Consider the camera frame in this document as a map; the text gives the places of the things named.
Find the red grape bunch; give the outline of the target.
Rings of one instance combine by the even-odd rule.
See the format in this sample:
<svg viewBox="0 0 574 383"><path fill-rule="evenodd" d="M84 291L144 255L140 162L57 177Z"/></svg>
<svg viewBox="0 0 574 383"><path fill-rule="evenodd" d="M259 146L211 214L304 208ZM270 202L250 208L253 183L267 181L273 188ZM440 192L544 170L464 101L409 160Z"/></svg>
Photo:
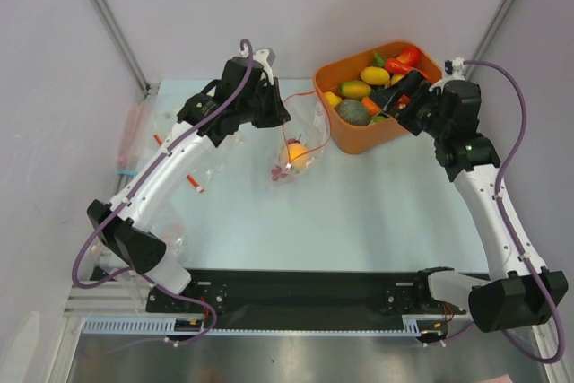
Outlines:
<svg viewBox="0 0 574 383"><path fill-rule="evenodd" d="M292 173L290 173L289 171L287 171L287 170L281 165L281 163L280 163L280 155L281 155L281 152L282 152L283 148L284 148L287 144L290 144L290 143L293 143L293 142L295 142L295 143L299 142L299 143L300 143L300 140L299 140L299 139L296 139L296 138L289 138L289 139L286 141L286 143L281 146L281 149L279 150L278 155L277 155L277 159L276 159L275 165L274 165L274 166L272 167L272 169L271 169L272 181L277 182L277 181L293 180L293 179L295 178L295 176L298 175L298 174L293 175Z"/></svg>

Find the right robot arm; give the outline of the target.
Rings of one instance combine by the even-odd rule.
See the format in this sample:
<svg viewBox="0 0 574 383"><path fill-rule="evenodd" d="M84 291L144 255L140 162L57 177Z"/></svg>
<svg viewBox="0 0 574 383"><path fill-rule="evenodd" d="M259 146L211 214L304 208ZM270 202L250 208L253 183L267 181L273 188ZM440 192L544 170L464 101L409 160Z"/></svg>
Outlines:
<svg viewBox="0 0 574 383"><path fill-rule="evenodd" d="M547 323L568 282L563 272L549 270L517 218L500 158L478 131L480 87L461 74L432 84L412 71L370 98L413 135L433 138L436 159L463 197L487 258L486 281L451 268L425 271L427 281L413 290L415 305L434 312L448 302L469 312L484 333Z"/></svg>

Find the yellow orange peach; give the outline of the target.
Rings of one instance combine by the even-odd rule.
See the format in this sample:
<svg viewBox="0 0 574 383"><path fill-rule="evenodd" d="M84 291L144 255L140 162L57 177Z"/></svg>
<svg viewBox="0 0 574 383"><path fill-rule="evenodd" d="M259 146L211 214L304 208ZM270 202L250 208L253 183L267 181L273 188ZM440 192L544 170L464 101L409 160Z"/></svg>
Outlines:
<svg viewBox="0 0 574 383"><path fill-rule="evenodd" d="M293 175L304 172L311 163L308 148L297 142L287 144L280 155L281 165Z"/></svg>

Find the clear zip top bag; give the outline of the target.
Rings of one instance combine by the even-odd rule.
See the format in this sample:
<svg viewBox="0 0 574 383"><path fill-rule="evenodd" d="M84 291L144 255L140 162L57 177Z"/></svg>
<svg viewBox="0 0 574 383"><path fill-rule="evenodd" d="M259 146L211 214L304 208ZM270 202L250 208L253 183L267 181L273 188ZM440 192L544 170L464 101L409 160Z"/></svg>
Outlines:
<svg viewBox="0 0 574 383"><path fill-rule="evenodd" d="M317 91L292 94L284 100L283 104L291 114L291 120L278 128L276 138L271 145L268 170L272 185L287 184L308 174L321 160L331 137L330 121ZM289 138L299 139L308 148L311 154L311 163L304 172L296 175L293 180L272 181L271 169L275 165L281 146Z"/></svg>

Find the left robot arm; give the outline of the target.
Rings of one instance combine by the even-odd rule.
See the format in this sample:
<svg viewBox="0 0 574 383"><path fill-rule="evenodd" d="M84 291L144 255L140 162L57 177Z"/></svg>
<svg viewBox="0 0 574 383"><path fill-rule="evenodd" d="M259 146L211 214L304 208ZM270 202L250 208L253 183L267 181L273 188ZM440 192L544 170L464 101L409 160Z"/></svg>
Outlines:
<svg viewBox="0 0 574 383"><path fill-rule="evenodd" d="M212 156L241 125L274 128L290 121L273 61L269 48L228 60L221 78L186 101L170 134L135 178L108 203L95 200L88 208L100 242L129 269L166 289L166 301L178 311L196 305L197 289L167 244L152 234L153 220L192 164Z"/></svg>

